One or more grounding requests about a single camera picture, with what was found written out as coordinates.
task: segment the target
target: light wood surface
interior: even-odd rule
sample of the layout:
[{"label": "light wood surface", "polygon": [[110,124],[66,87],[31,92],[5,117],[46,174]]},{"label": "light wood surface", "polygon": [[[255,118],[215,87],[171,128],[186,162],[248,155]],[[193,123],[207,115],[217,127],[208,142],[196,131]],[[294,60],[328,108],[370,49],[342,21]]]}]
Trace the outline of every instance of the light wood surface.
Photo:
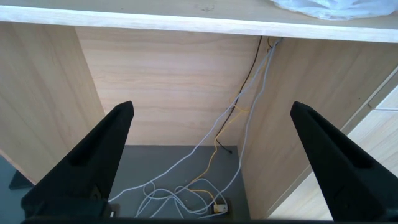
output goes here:
[{"label": "light wood surface", "polygon": [[398,86],[377,106],[377,109],[398,111]]},{"label": "light wood surface", "polygon": [[0,151],[38,182],[103,116],[74,28],[0,23]]},{"label": "light wood surface", "polygon": [[312,106],[342,128],[395,69],[397,58],[394,44],[283,40],[255,109],[243,158],[252,218],[267,218],[294,190],[292,183],[301,183],[310,173],[289,115],[293,102]]},{"label": "light wood surface", "polygon": [[[393,174],[398,175],[398,111],[373,110],[348,135]],[[270,218],[332,220],[315,175],[310,174]]]},{"label": "light wood surface", "polygon": [[0,21],[398,42],[398,14],[324,21],[266,0],[0,0]]},{"label": "light wood surface", "polygon": [[[259,37],[246,35],[90,27],[76,31],[105,113],[122,101],[134,104],[126,144],[198,144],[238,94],[259,43]],[[257,84],[240,99],[240,107],[250,107]],[[204,144],[213,144],[224,119]],[[246,114],[220,141],[236,145],[245,120]]]}]

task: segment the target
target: white plastic bag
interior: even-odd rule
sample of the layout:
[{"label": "white plastic bag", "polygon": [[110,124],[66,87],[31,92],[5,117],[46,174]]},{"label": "white plastic bag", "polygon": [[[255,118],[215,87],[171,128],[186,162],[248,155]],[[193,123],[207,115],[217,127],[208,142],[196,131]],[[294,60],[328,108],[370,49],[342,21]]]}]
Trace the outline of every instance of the white plastic bag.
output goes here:
[{"label": "white plastic bag", "polygon": [[398,0],[271,0],[294,12],[328,20],[386,16],[398,10]]}]

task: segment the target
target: white cable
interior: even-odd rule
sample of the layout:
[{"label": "white cable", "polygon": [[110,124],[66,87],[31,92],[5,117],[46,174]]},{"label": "white cable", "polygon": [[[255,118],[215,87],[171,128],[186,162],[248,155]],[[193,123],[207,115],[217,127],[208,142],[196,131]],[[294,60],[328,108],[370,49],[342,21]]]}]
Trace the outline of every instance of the white cable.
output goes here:
[{"label": "white cable", "polygon": [[[153,190],[150,194],[146,194],[146,193],[145,193],[145,189],[143,189],[144,195],[145,195],[146,197],[145,197],[145,199],[141,202],[141,204],[140,204],[140,206],[139,206],[139,209],[138,209],[138,211],[137,211],[136,217],[138,217],[138,215],[141,214],[141,212],[146,208],[146,206],[149,204],[149,202],[150,202],[151,200],[165,200],[165,201],[164,201],[163,204],[158,208],[158,210],[150,216],[150,218],[156,216],[156,215],[158,214],[158,212],[161,211],[161,209],[163,208],[163,206],[164,206],[170,199],[172,199],[172,198],[174,199],[176,208],[177,208],[177,210],[178,210],[178,212],[179,212],[179,214],[180,214],[180,216],[181,216],[182,218],[183,218],[183,215],[182,215],[182,213],[181,213],[181,211],[180,211],[180,209],[179,209],[177,203],[180,204],[180,205],[182,206],[182,208],[184,208],[188,213],[195,213],[195,214],[197,214],[197,215],[202,215],[202,214],[203,214],[202,212],[206,212],[206,210],[208,209],[208,207],[210,207],[210,206],[215,202],[215,200],[217,199],[217,197],[219,197],[219,196],[222,197],[222,199],[224,200],[224,202],[225,202],[225,204],[226,204],[226,200],[225,200],[225,198],[223,197],[222,193],[223,193],[226,189],[228,189],[228,187],[234,182],[235,178],[238,176],[239,171],[240,171],[240,169],[241,169],[241,166],[242,166],[242,158],[243,158],[244,150],[245,150],[245,148],[246,148],[246,141],[247,141],[247,136],[248,136],[249,124],[250,124],[251,119],[252,119],[252,114],[253,114],[253,111],[254,111],[254,107],[256,106],[259,97],[263,94],[263,92],[264,92],[264,90],[265,90],[265,87],[266,87],[266,78],[267,78],[267,74],[268,74],[268,70],[269,70],[269,65],[270,65],[270,62],[271,62],[272,57],[273,57],[273,55],[274,55],[275,46],[276,46],[280,41],[281,41],[281,39],[279,39],[279,40],[277,40],[277,41],[275,42],[275,44],[274,44],[273,47],[271,48],[270,52],[266,55],[266,57],[264,58],[264,60],[261,62],[259,68],[258,68],[257,71],[256,71],[256,74],[254,75],[254,77],[253,77],[253,79],[251,80],[251,82],[250,82],[250,84],[248,85],[248,87],[246,87],[246,88],[235,98],[235,100],[233,101],[233,102],[235,102],[235,101],[236,101],[248,88],[251,87],[251,85],[254,83],[254,80],[256,79],[256,77],[257,77],[257,75],[258,75],[260,69],[261,69],[262,66],[264,65],[266,59],[269,57],[269,60],[268,60],[268,62],[267,62],[267,66],[266,66],[266,71],[264,72],[264,78],[263,78],[263,81],[262,81],[262,88],[261,88],[261,91],[257,94],[257,96],[256,96],[255,99],[254,99],[254,102],[253,102],[253,104],[252,104],[252,106],[251,106],[251,110],[250,110],[250,113],[249,113],[248,121],[247,121],[247,123],[246,123],[245,134],[244,134],[244,141],[243,141],[243,147],[242,147],[242,153],[241,153],[241,157],[239,158],[238,169],[237,169],[237,171],[236,171],[234,177],[231,179],[231,182],[230,182],[222,191],[219,191],[210,181],[208,181],[208,180],[206,180],[206,179],[198,179],[198,180],[205,180],[205,181],[207,181],[207,182],[218,192],[217,195],[216,195],[216,197],[215,197],[208,205],[206,205],[205,200],[204,200],[201,196],[199,196],[199,195],[196,194],[195,192],[191,192],[191,193],[195,194],[196,196],[198,196],[198,197],[204,202],[204,204],[206,205],[204,208],[201,208],[201,209],[199,209],[199,210],[194,210],[194,211],[193,211],[193,210],[188,209],[188,208],[185,206],[185,204],[182,202],[182,200],[179,199],[179,197],[177,196],[177,194],[180,193],[181,191],[183,191],[183,190],[188,190],[187,188],[188,188],[190,185],[192,185],[192,184],[194,184],[195,182],[197,182],[198,180],[196,180],[196,181],[194,181],[194,182],[192,182],[192,183],[189,183],[189,184],[186,185],[185,187],[178,186],[178,187],[175,189],[175,192],[174,192],[174,193],[171,192],[171,191],[169,191],[169,190],[167,190],[167,189],[156,189],[155,183],[153,183],[153,181],[155,181],[156,179],[158,179],[158,178],[162,177],[163,175],[167,174],[167,173],[170,172],[170,170],[172,170],[175,166],[177,166],[177,165],[178,165],[179,163],[181,163],[183,160],[185,160],[186,158],[188,158],[189,156],[191,156],[191,155],[196,151],[197,147],[198,147],[198,146],[208,137],[208,135],[214,130],[214,128],[215,128],[215,126],[216,126],[218,120],[226,114],[226,112],[233,106],[233,103],[227,108],[227,110],[226,110],[221,116],[219,116],[219,117],[217,118],[217,120],[215,121],[213,127],[210,129],[209,133],[207,133],[206,136],[199,142],[199,144],[195,146],[195,148],[192,150],[192,152],[191,152],[190,154],[188,154],[188,155],[186,155],[185,157],[183,157],[182,159],[180,159],[177,163],[175,163],[171,168],[169,168],[169,169],[168,169],[166,172],[164,172],[163,174],[160,174],[159,176],[155,177],[154,179],[148,181],[148,182],[145,183],[145,184],[142,184],[142,185],[137,186],[137,187],[131,187],[131,188],[128,188],[128,189],[123,190],[123,191],[122,191],[121,193],[119,193],[116,197],[114,197],[114,198],[112,198],[111,200],[109,200],[109,202],[115,200],[115,199],[118,198],[121,194],[123,194],[124,192],[126,192],[126,191],[128,191],[128,190],[138,189],[139,187],[145,187],[147,184],[151,183],[151,184],[153,184],[153,186],[154,186],[154,190]],[[166,196],[166,197],[154,197],[155,193],[158,192],[158,191],[167,192],[167,193],[169,193],[169,195]],[[224,213],[225,213],[225,212],[223,212],[223,213],[217,213],[217,214],[212,214],[212,215],[206,215],[206,216],[199,217],[199,218],[210,218],[210,217],[213,217],[213,216],[216,216],[216,215],[222,215],[222,214],[224,214]]]},{"label": "white cable", "polygon": [[[194,213],[194,214],[197,214],[197,215],[203,215],[203,214],[205,214],[205,213],[207,212],[207,208],[208,208],[209,206],[206,206],[207,204],[206,204],[205,200],[204,200],[200,195],[198,195],[196,192],[190,191],[191,193],[193,193],[193,194],[195,194],[197,197],[199,197],[199,198],[203,201],[203,203],[205,204],[206,207],[205,207],[205,208],[201,208],[201,209],[199,209],[199,210],[195,210],[195,211],[188,209],[188,208],[183,204],[182,200],[179,199],[178,196],[177,196],[177,194],[179,194],[179,193],[182,192],[183,190],[188,190],[189,186],[191,186],[191,185],[193,185],[193,184],[195,184],[196,182],[201,181],[201,180],[206,181],[207,183],[209,183],[209,184],[218,192],[218,195],[221,196],[221,198],[223,199],[224,203],[226,204],[226,200],[225,200],[225,198],[220,194],[220,191],[219,191],[209,180],[204,179],[204,178],[201,178],[201,179],[198,179],[198,180],[196,180],[196,181],[194,181],[194,182],[192,182],[192,183],[189,183],[189,184],[186,185],[185,187],[182,187],[182,186],[176,187],[174,193],[171,192],[171,191],[169,191],[169,190],[167,190],[167,189],[155,189],[153,192],[151,192],[150,194],[148,194],[148,195],[143,199],[143,201],[141,202],[141,205],[142,205],[142,204],[144,203],[144,201],[147,200],[148,198],[149,198],[149,199],[154,199],[154,200],[165,200],[165,199],[166,199],[166,201],[162,204],[162,206],[158,209],[158,211],[155,212],[154,215],[156,215],[156,214],[160,211],[160,209],[167,203],[167,201],[168,201],[169,199],[174,198],[174,199],[175,199],[175,200],[176,200],[188,213]],[[169,193],[169,195],[166,196],[166,197],[159,197],[159,198],[153,197],[152,195],[154,195],[154,194],[155,194],[156,192],[158,192],[158,191],[167,192],[167,193]],[[145,207],[147,206],[147,204],[146,204],[144,207],[141,208],[141,205],[140,205],[140,207],[139,207],[139,213],[137,213],[138,215],[139,215],[139,214],[143,211],[143,209],[145,209]]]},{"label": "white cable", "polygon": [[108,202],[112,202],[113,200],[115,200],[115,199],[117,199],[118,197],[120,197],[120,195],[122,195],[123,193],[125,193],[125,192],[127,192],[127,191],[129,191],[129,190],[134,190],[134,189],[141,188],[141,187],[143,187],[143,186],[145,186],[145,185],[147,185],[147,184],[149,184],[149,183],[151,183],[151,182],[153,182],[153,181],[155,181],[155,180],[157,180],[157,179],[163,177],[164,175],[166,175],[167,173],[169,173],[170,170],[172,170],[174,167],[176,167],[176,166],[179,165],[182,161],[184,161],[186,158],[190,157],[190,156],[196,151],[196,149],[199,147],[199,145],[201,145],[202,142],[210,135],[210,133],[213,132],[213,130],[215,129],[215,127],[216,127],[216,125],[217,125],[217,123],[218,123],[218,121],[229,111],[229,109],[234,105],[234,102],[235,102],[239,97],[241,97],[241,95],[242,95],[243,93],[245,93],[245,92],[253,85],[253,83],[254,83],[254,81],[255,81],[255,79],[256,79],[256,77],[257,77],[257,75],[258,75],[258,73],[259,73],[261,67],[262,67],[263,64],[265,63],[267,57],[268,57],[268,54],[267,54],[267,56],[264,58],[264,60],[261,62],[259,68],[258,68],[257,71],[256,71],[256,74],[253,76],[253,79],[250,81],[250,84],[249,84],[246,88],[244,88],[243,91],[242,91],[240,94],[238,94],[238,95],[236,96],[236,98],[235,98],[235,99],[232,101],[232,103],[228,106],[228,108],[225,110],[225,112],[224,112],[223,114],[221,114],[221,115],[216,119],[216,121],[215,121],[213,127],[212,127],[212,128],[210,129],[210,131],[206,134],[206,136],[199,142],[199,144],[197,144],[197,145],[193,148],[193,150],[192,150],[191,153],[189,153],[188,155],[184,156],[182,159],[180,159],[178,162],[176,162],[172,167],[170,167],[170,168],[169,168],[167,171],[165,171],[163,174],[158,175],[157,177],[153,178],[152,180],[150,180],[150,181],[148,181],[148,182],[146,182],[146,183],[144,183],[144,184],[141,184],[141,185],[138,185],[138,186],[135,186],[135,187],[130,187],[130,188],[127,188],[127,189],[122,190],[117,196],[115,196],[115,197],[109,199]]}]

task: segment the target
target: gray floor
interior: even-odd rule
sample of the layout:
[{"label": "gray floor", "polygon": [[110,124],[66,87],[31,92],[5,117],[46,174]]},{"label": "gray floor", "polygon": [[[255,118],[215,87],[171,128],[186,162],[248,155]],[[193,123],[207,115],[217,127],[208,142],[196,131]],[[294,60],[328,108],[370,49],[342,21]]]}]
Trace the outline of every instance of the gray floor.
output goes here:
[{"label": "gray floor", "polygon": [[[233,154],[220,150],[215,156],[209,173],[205,176],[217,188],[223,189],[232,179],[238,167],[238,154],[235,147],[230,147]],[[141,185],[153,177],[166,171],[180,158],[187,155],[193,149],[192,146],[126,146],[121,158],[118,173],[113,184],[111,198],[125,188]],[[207,167],[208,160],[213,153],[213,146],[202,146],[197,151],[178,165],[164,177],[156,180],[157,187],[174,189],[178,185],[186,185]],[[24,214],[20,207],[21,198],[27,190],[9,190],[8,185],[14,175],[15,169],[8,161],[0,156],[0,223],[19,223]],[[206,184],[198,183],[193,189],[205,189],[212,191]],[[211,201],[210,196],[201,194]],[[233,220],[248,220],[249,210],[241,174],[233,182],[231,187],[223,194],[232,206],[231,214],[224,217]],[[191,209],[198,209],[202,202],[190,193],[182,194],[183,200]],[[122,194],[112,204],[120,206],[120,216],[133,217],[144,195],[142,189],[132,190]],[[142,218],[148,217],[158,209],[162,202],[150,203],[142,213]],[[183,212],[185,218],[196,218]],[[158,213],[157,218],[180,218],[174,202],[168,204]]]},{"label": "gray floor", "polygon": [[28,190],[10,190],[8,188],[15,171],[15,168],[0,156],[0,223],[2,224],[20,223],[24,219],[20,201]]}]

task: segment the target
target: black cable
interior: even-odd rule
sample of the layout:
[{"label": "black cable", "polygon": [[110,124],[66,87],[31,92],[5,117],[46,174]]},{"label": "black cable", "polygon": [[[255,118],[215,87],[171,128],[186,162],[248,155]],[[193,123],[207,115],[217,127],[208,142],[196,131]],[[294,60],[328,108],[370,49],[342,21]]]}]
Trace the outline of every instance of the black cable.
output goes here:
[{"label": "black cable", "polygon": [[271,44],[269,44],[269,37],[267,38],[267,44],[268,44],[268,47],[271,49],[272,46],[271,46]]},{"label": "black cable", "polygon": [[[246,79],[244,80],[244,82],[243,82],[243,84],[242,84],[242,86],[241,86],[241,89],[239,90],[238,95],[242,92],[243,87],[245,86],[246,82],[248,81],[248,79],[249,79],[249,77],[250,77],[250,74],[251,74],[251,72],[253,71],[254,65],[256,64],[257,56],[259,55],[259,51],[260,51],[261,41],[262,41],[262,36],[260,37],[259,45],[257,46],[256,56],[254,57],[253,64],[251,65],[250,71],[249,71],[248,75],[246,76]],[[234,105],[238,104],[238,101],[239,101],[239,98],[236,99],[236,101],[234,102]],[[217,132],[216,136],[217,136],[217,135],[221,132],[221,130],[224,128],[226,122],[229,120],[229,118],[231,117],[232,113],[234,113],[234,110],[235,110],[235,107],[232,107],[232,108],[231,108],[231,112],[229,112],[228,117],[225,119],[223,125],[220,127],[220,130]],[[225,149],[225,150],[228,151],[230,154],[232,154],[232,151],[229,150],[229,149],[227,149],[225,146],[223,146],[218,140],[217,140],[217,143],[218,143],[223,149]]]}]

